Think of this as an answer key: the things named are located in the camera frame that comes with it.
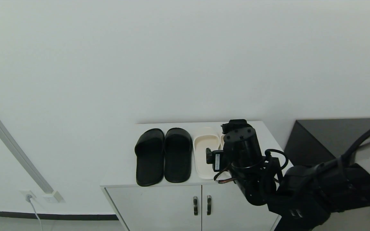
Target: black cable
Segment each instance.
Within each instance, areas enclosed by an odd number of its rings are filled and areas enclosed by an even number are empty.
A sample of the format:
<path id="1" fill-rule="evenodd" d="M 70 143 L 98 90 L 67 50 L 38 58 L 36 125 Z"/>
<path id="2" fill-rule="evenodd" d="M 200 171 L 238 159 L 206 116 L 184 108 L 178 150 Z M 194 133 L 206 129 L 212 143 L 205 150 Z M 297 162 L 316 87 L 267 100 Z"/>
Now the black cable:
<path id="1" fill-rule="evenodd" d="M 354 154 L 357 149 L 359 148 L 359 146 L 361 146 L 361 144 L 370 137 L 370 129 L 365 132 L 363 135 L 361 135 L 349 148 L 348 150 L 345 151 L 345 153 L 343 155 L 340 156 L 340 158 L 342 158 L 343 161 L 348 161 L 347 163 L 349 164 L 349 161 L 350 161 L 350 158 L 352 156 L 352 154 Z"/>
<path id="2" fill-rule="evenodd" d="M 284 169 L 284 168 L 286 168 L 286 166 L 288 166 L 289 159 L 288 159 L 287 155 L 284 152 L 282 152 L 280 150 L 277 150 L 277 149 L 270 148 L 270 149 L 266 149 L 265 150 L 265 155 L 267 153 L 270 154 L 271 152 L 276 152 L 276 153 L 282 154 L 285 157 L 285 163 L 282 165 L 281 170 Z"/>

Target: wall trim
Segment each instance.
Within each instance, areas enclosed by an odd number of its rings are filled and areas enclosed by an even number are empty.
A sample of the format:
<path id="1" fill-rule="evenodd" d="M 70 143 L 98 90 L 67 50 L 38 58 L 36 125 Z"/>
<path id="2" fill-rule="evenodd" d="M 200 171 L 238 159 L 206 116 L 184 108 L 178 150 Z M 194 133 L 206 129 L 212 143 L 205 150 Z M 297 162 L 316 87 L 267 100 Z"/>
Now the wall trim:
<path id="1" fill-rule="evenodd" d="M 40 214 L 38 216 L 42 220 L 63 220 L 63 221 L 118 221 L 118 217 L 115 214 L 104 214 L 104 215 L 62 215 L 62 214 Z M 26 212 L 3 212 L 0 211 L 0 217 L 3 218 L 25 218 L 25 219 L 37 219 L 34 213 Z"/>

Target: power cord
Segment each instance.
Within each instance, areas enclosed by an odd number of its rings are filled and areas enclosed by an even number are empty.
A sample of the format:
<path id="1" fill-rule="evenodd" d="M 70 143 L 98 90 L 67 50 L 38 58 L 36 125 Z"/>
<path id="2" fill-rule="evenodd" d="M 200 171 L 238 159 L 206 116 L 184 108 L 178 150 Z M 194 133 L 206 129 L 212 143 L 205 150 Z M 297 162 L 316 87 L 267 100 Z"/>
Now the power cord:
<path id="1" fill-rule="evenodd" d="M 41 231 L 44 231 L 44 230 L 43 230 L 43 228 L 42 228 L 41 219 L 40 219 L 40 217 L 38 216 L 37 212 L 35 211 L 35 207 L 34 207 L 34 205 L 33 205 L 33 204 L 32 204 L 32 202 L 31 202 L 31 198 L 32 198 L 32 195 L 30 195 L 30 194 L 27 194 L 27 195 L 25 196 L 25 200 L 31 204 L 32 209 L 34 210 L 35 216 L 37 216 L 37 219 L 38 219 L 38 221 L 40 222 Z"/>

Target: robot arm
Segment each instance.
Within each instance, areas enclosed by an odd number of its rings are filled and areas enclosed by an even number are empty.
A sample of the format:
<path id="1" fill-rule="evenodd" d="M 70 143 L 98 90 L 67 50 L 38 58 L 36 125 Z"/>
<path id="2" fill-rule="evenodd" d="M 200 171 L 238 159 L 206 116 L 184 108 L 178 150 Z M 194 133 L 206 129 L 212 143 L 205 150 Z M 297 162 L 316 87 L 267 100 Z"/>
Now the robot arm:
<path id="1" fill-rule="evenodd" d="M 207 164 L 212 164 L 217 176 L 223 171 L 232 176 L 218 183 L 234 181 L 249 203 L 267 204 L 269 211 L 289 219 L 292 228 L 314 228 L 332 212 L 370 206 L 370 155 L 366 154 L 370 153 L 370 130 L 340 158 L 313 167 L 294 166 L 285 175 L 286 155 L 268 149 L 263 156 L 255 129 L 246 120 L 230 120 L 222 130 L 223 150 L 207 148 Z M 285 164 L 280 166 L 272 152 L 283 154 Z"/>

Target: plug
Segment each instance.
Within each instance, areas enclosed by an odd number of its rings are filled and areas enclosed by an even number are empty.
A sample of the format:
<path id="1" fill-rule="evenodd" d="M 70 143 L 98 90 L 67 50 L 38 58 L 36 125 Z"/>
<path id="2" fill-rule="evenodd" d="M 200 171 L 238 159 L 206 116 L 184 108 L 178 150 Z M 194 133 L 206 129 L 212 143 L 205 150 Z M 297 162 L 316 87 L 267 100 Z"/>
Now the plug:
<path id="1" fill-rule="evenodd" d="M 32 195 L 30 195 L 30 194 L 27 194 L 27 195 L 25 196 L 25 200 L 26 200 L 27 202 L 29 202 L 29 203 L 31 203 L 31 198 L 32 198 Z"/>

